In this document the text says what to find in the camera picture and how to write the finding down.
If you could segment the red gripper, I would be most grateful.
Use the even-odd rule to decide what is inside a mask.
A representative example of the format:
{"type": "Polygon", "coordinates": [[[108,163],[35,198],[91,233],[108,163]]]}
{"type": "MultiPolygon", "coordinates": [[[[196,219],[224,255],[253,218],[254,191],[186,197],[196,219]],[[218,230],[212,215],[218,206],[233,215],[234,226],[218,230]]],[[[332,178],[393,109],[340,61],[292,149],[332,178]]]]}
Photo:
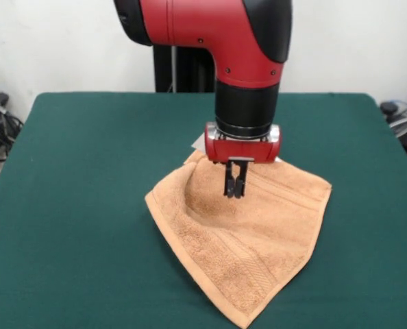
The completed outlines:
{"type": "Polygon", "coordinates": [[[269,133],[259,139],[245,140],[227,137],[218,129],[215,122],[206,124],[204,132],[205,153],[213,162],[225,163],[224,192],[226,197],[240,199],[245,195],[248,162],[272,163],[278,157],[282,134],[278,125],[271,125],[269,133]],[[232,161],[239,168],[236,178],[232,175],[232,161]]]}

